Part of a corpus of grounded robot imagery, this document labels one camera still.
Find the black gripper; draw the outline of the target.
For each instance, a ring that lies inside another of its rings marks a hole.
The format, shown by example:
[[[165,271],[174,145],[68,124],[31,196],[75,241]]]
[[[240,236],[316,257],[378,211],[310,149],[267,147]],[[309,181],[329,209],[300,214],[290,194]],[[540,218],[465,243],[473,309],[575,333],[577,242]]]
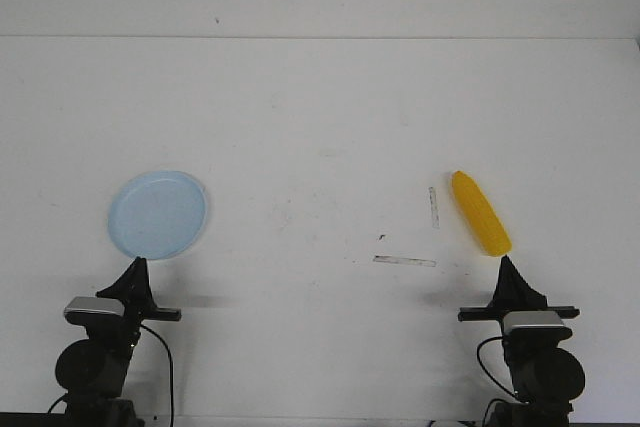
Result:
[[[520,331],[505,336],[501,331],[501,321],[512,311],[555,311],[564,323],[580,315],[580,309],[572,305],[549,306],[547,298],[524,280],[511,259],[505,255],[501,258],[498,279],[490,303],[484,307],[461,307],[458,311],[458,321],[461,323],[496,322],[499,326],[499,334],[495,335],[494,339],[498,341],[564,341],[556,335],[543,334],[540,331]]]
[[[115,299],[125,306],[123,317],[88,315],[88,337],[107,347],[135,347],[145,321],[179,322],[181,310],[156,305],[149,283],[148,263],[136,257],[109,287],[96,293],[98,298]]]

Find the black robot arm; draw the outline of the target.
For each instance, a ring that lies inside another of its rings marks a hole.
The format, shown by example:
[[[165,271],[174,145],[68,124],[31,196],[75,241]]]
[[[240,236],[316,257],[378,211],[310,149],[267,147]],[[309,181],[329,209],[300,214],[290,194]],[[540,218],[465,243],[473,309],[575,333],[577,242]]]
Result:
[[[169,424],[175,424],[174,359],[167,341],[146,321],[178,322],[182,313],[154,300],[148,262],[135,258],[109,287],[93,296],[76,296],[63,310],[64,319],[86,332],[66,347],[55,366],[65,393],[68,426],[143,426],[131,400],[122,397],[125,380],[141,333],[148,332],[165,349],[169,368]]]
[[[578,317],[574,306],[551,306],[546,296],[533,289],[511,259],[504,255],[493,296],[484,307],[462,307],[460,322],[495,321],[500,334],[481,341],[476,361],[495,385],[509,398],[490,400],[483,426],[567,426],[572,401],[586,386],[578,359],[560,347],[573,331],[567,319]],[[510,388],[490,373],[482,360],[482,349],[491,342],[501,344],[508,368]]]

